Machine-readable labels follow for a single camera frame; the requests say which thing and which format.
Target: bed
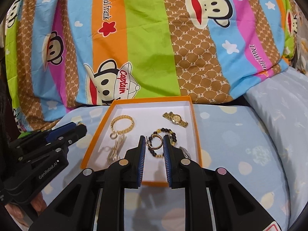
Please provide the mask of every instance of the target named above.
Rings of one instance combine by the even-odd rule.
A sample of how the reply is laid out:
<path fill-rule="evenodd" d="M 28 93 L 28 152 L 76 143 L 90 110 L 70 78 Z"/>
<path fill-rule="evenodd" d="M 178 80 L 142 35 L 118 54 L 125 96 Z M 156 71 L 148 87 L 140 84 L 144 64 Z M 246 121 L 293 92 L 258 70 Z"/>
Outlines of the bed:
<path fill-rule="evenodd" d="M 70 146 L 69 166 L 43 190 L 47 204 L 81 171 L 84 153 L 106 110 L 107 106 L 78 108 L 56 125 L 82 121 L 88 131 Z M 194 110 L 204 167 L 214 170 L 225 167 L 267 209 L 282 230 L 287 230 L 290 212 L 284 170 L 267 129 L 254 110 L 215 105 L 194 105 Z M 184 230 L 184 190 L 148 186 L 126 190 L 124 218 L 127 231 Z"/>
<path fill-rule="evenodd" d="M 70 148 L 69 166 L 44 189 L 47 204 L 80 172 L 108 107 L 82 105 L 190 95 L 203 133 L 205 167 L 226 167 L 283 231 L 303 228 L 308 216 L 306 1 L 296 0 L 298 6 L 294 0 L 223 0 L 228 9 L 219 18 L 198 16 L 200 1 L 3 3 L 13 4 L 7 17 L 6 71 L 20 130 L 81 120 L 88 128 L 87 136 Z M 115 80 L 108 95 L 106 74 Z M 241 95 L 251 107 L 198 105 L 228 103 Z M 127 190 L 124 215 L 127 230 L 183 230 L 184 193 L 145 186 Z"/>

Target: pink stripe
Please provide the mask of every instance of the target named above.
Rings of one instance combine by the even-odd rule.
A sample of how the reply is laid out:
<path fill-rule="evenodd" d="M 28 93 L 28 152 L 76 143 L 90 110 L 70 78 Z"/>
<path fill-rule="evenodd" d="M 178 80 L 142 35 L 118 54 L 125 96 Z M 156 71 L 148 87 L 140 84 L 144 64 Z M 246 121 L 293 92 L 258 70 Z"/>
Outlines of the pink stripe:
<path fill-rule="evenodd" d="M 237 15 L 236 22 L 238 25 L 238 30 L 246 42 L 246 58 L 251 62 L 251 64 L 257 69 L 258 72 L 261 72 L 264 69 L 269 69 L 272 66 L 272 63 L 265 54 L 258 35 L 255 31 L 255 17 L 248 0 L 233 0 L 233 2 Z M 251 45 L 254 46 L 251 48 L 255 49 L 257 52 L 256 54 L 258 56 L 256 58 L 261 58 L 262 60 L 259 61 L 265 62 L 266 67 L 262 67 L 262 65 L 255 59 L 251 48 L 249 47 Z"/>
<path fill-rule="evenodd" d="M 65 58 L 66 58 L 66 48 L 65 48 L 65 42 L 63 37 L 63 28 L 61 23 L 61 12 L 60 12 L 60 4 L 57 4 L 56 11 L 54 14 L 54 23 L 52 26 L 52 31 L 57 31 L 58 36 L 60 36 L 63 40 L 64 44 L 64 50 L 62 54 L 62 62 L 58 65 L 54 65 L 51 62 L 48 62 L 48 67 L 50 70 L 50 73 L 52 75 L 52 78 L 54 80 L 54 83 L 56 85 L 57 91 L 60 94 L 60 97 L 63 101 L 64 106 L 67 108 L 67 99 L 66 99 L 66 83 L 65 83 Z"/>

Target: red star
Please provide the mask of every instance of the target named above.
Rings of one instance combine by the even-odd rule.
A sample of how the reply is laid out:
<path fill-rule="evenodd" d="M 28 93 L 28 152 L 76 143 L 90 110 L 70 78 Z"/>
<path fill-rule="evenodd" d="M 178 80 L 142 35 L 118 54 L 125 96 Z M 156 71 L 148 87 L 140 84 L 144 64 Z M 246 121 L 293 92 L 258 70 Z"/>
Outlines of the red star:
<path fill-rule="evenodd" d="M 116 22 L 103 22 L 102 27 L 98 30 L 98 33 L 101 33 L 104 37 L 107 37 L 109 34 L 116 32 L 115 25 Z"/>

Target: gold chain bracelet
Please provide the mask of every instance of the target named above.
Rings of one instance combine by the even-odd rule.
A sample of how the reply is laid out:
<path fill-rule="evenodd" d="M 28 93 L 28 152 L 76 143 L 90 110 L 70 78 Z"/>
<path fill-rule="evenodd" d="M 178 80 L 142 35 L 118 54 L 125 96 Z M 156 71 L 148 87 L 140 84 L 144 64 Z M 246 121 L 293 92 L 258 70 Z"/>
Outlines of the gold chain bracelet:
<path fill-rule="evenodd" d="M 128 119 L 128 120 L 131 120 L 131 125 L 130 125 L 128 128 L 123 129 L 123 130 L 118 130 L 118 131 L 114 130 L 114 124 L 115 124 L 117 121 L 121 120 L 121 119 Z M 114 118 L 114 119 L 111 121 L 111 123 L 110 123 L 111 131 L 112 131 L 112 133 L 110 134 L 110 138 L 111 138 L 111 139 L 115 139 L 115 138 L 118 137 L 118 135 L 126 134 L 126 133 L 128 133 L 129 131 L 131 131 L 131 130 L 134 128 L 134 126 L 135 126 L 135 122 L 134 122 L 134 120 L 133 120 L 132 117 L 130 117 L 130 116 L 128 116 L 128 115 L 127 115 L 127 116 L 126 116 L 126 115 L 117 116 L 117 117 Z"/>

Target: silver rivet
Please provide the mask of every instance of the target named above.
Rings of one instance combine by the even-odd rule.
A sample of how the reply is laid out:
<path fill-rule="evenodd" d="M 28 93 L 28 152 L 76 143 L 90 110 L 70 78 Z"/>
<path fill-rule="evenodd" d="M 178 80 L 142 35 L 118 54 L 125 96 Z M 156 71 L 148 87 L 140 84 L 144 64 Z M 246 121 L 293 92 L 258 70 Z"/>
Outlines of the silver rivet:
<path fill-rule="evenodd" d="M 189 164 L 190 164 L 190 160 L 188 160 L 188 159 L 182 159 L 182 160 L 181 160 L 181 163 L 182 163 L 183 165 L 189 165 Z"/>
<path fill-rule="evenodd" d="M 227 170 L 223 167 L 220 167 L 219 169 L 217 169 L 217 172 L 220 175 L 225 175 L 227 173 Z"/>
<path fill-rule="evenodd" d="M 84 176 L 89 176 L 90 174 L 92 174 L 92 170 L 89 168 L 86 168 L 84 171 L 82 171 L 82 173 L 84 174 Z"/>
<path fill-rule="evenodd" d="M 119 161 L 119 164 L 120 164 L 121 166 L 125 166 L 125 165 L 128 164 L 128 160 L 122 159 L 122 160 Z"/>

